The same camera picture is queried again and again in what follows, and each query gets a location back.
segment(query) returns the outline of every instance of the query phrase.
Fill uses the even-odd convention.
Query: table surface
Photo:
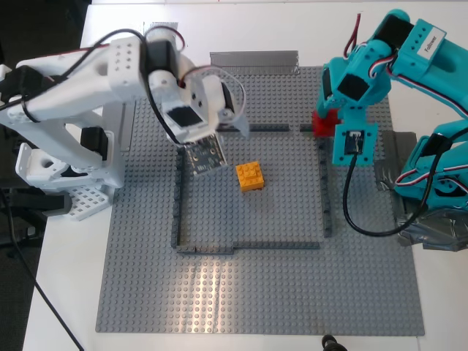
[[[195,64],[211,51],[298,50],[301,66],[319,66],[341,54],[362,12],[359,39],[369,38],[386,12],[402,8],[413,22],[423,18],[468,48],[466,2],[91,5],[82,46],[109,31],[141,29],[146,22],[178,22]],[[394,83],[393,127],[431,134],[436,125],[459,119],[450,108]],[[96,333],[102,269],[111,209],[82,222],[49,219],[37,280],[86,350],[321,350],[321,336]],[[464,350],[468,343],[468,252],[425,251],[414,246],[426,335],[422,337],[340,336],[349,351]],[[76,350],[52,313],[34,293],[24,350]]]

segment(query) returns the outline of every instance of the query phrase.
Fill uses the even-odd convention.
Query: white wire
[[[468,189],[465,187],[465,185],[463,185],[459,181],[456,181],[455,179],[452,179],[452,178],[442,178],[440,180],[441,181],[451,181],[452,183],[455,183],[456,185],[460,186],[468,194]]]
[[[350,57],[350,55],[352,54],[353,51],[358,52],[359,49],[361,49],[361,48],[363,48],[365,46],[367,46],[367,42],[362,42],[361,44],[356,46],[353,50],[351,50],[351,52],[348,54],[348,56],[343,55],[343,59],[347,60]]]
[[[382,61],[380,61],[380,62],[378,62],[378,61],[374,62],[374,63],[372,64],[370,70],[369,70],[369,77],[372,78],[372,79],[374,79],[374,78],[376,77],[376,75],[377,75],[377,73],[374,72],[375,69],[376,69],[377,67],[379,67],[379,66],[382,66],[383,64],[388,64],[389,62],[392,62],[393,59],[394,59],[394,57],[391,56],[391,57],[388,57],[388,58],[386,58],[385,60],[382,60]]]
[[[418,89],[421,91],[426,91],[428,95],[435,95],[436,97],[439,97],[441,100],[444,100],[445,102],[448,103],[449,106],[451,106],[454,110],[460,111],[460,114],[463,115],[466,119],[468,119],[468,113],[464,110],[462,110],[457,104],[454,104],[451,100],[447,99],[446,97],[442,96],[441,94],[437,93],[436,91],[433,91],[431,89],[427,89],[423,86],[420,86],[416,82],[412,82],[411,80],[406,79],[403,76],[396,75],[394,76],[397,79],[404,80],[406,83],[410,84],[411,86],[417,86]]]
[[[468,168],[468,165],[460,165],[460,166],[453,166],[453,167],[447,167],[444,168],[443,172],[450,172],[453,170],[463,170]],[[416,172],[416,169],[409,170],[403,174],[401,174],[395,181],[395,185],[397,186],[410,186],[419,183],[420,181],[423,181],[429,176],[429,173],[424,173],[423,175],[417,177],[416,179],[413,179],[412,181],[407,181],[405,183],[401,183],[402,179],[405,179],[407,176],[413,174]]]
[[[211,70],[214,70],[214,71],[220,71],[222,72],[224,75],[228,76],[229,78],[231,78],[232,80],[234,80],[240,87],[241,87],[241,90],[242,90],[242,105],[241,105],[241,109],[239,110],[238,113],[236,113],[236,115],[232,118],[231,121],[235,121],[237,118],[241,117],[243,114],[244,114],[244,111],[246,109],[246,103],[247,103],[247,93],[246,93],[246,89],[244,88],[244,86],[242,85],[242,83],[239,81],[239,79],[237,79],[236,77],[234,77],[233,75],[231,75],[229,72],[225,71],[224,69],[222,69],[221,67],[217,67],[217,66],[209,66],[209,67],[203,67],[203,68],[200,68],[200,69],[197,69],[193,72],[190,72],[188,73],[185,77],[184,77],[184,80],[187,80],[187,78],[189,78],[191,75],[195,74],[195,73],[201,73],[201,72],[207,72],[207,71],[211,71]]]

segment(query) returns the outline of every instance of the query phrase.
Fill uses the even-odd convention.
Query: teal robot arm
[[[348,57],[333,58],[322,73],[322,88],[314,112],[315,132],[335,114],[341,122],[334,131],[333,163],[373,163],[378,126],[366,120],[366,109],[381,101],[397,80],[453,108],[468,119],[468,51],[445,39],[446,33],[418,20],[410,23],[401,10],[390,11],[372,37],[356,45]],[[421,199],[436,152],[445,150],[434,177],[429,208],[468,209],[468,137],[454,143],[447,139],[466,129],[462,120],[438,126],[432,136],[422,137],[395,190],[402,196]]]

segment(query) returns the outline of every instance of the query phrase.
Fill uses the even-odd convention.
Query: black power cord
[[[356,161],[358,160],[358,154],[354,154],[351,160],[350,168],[348,170],[347,176],[346,176],[346,181],[344,182],[344,189],[343,189],[343,213],[344,213],[344,218],[346,219],[346,222],[350,225],[352,229],[354,229],[356,232],[367,235],[367,236],[373,236],[373,237],[385,237],[385,236],[390,236],[390,235],[395,235],[400,233],[402,230],[405,230],[408,228],[414,221],[417,219],[423,212],[426,206],[426,201],[429,197],[429,194],[431,193],[431,187],[432,187],[432,182],[434,180],[434,175],[436,173],[437,165],[439,164],[439,160],[444,154],[444,152],[450,148],[452,143],[461,137],[462,135],[465,135],[468,133],[468,128],[464,128],[448,139],[445,140],[444,143],[440,145],[440,147],[437,149],[437,152],[434,157],[434,161],[432,162],[430,171],[429,171],[429,176],[427,178],[427,184],[426,188],[424,189],[424,194],[423,194],[423,199],[421,200],[418,208],[416,208],[416,211],[413,212],[411,217],[402,225],[398,226],[397,228],[393,228],[392,230],[386,230],[383,232],[370,232],[368,230],[364,230],[360,227],[358,227],[351,219],[350,213],[348,211],[348,193],[350,191],[350,182],[351,182],[351,177],[352,177],[352,172],[355,169],[356,166]]]
[[[20,247],[18,246],[18,243],[16,242],[16,237],[15,237],[15,227],[13,226],[13,215],[12,215],[12,209],[10,208],[10,204],[8,203],[7,197],[5,196],[5,193],[2,189],[0,189],[0,198],[1,201],[3,202],[5,206],[5,211],[6,215],[8,218],[8,229],[10,231],[10,236],[13,242],[13,246],[15,247],[16,252],[18,253],[18,256],[20,258],[21,263],[23,264],[24,269],[26,270],[26,273],[28,274],[29,278],[33,281],[34,286],[36,287],[37,291],[39,294],[42,296],[44,299],[45,303],[47,306],[49,306],[49,309],[52,311],[52,313],[56,316],[57,320],[60,322],[61,326],[65,329],[67,332],[68,336],[73,340],[75,343],[76,347],[80,351],[84,351],[83,347],[81,346],[80,342],[76,339],[75,335],[73,335],[72,331],[68,328],[68,325],[65,323],[65,321],[61,318],[60,314],[57,312],[53,304],[50,302],[42,288],[40,287],[39,283],[36,280],[36,277],[34,276],[34,273],[28,266],[28,263],[26,262],[26,259],[23,256],[23,253],[20,250]]]

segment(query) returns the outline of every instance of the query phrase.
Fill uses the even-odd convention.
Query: white label
[[[444,31],[441,31],[436,27],[432,27],[429,35],[424,39],[423,44],[418,50],[418,55],[430,60],[444,38]]]

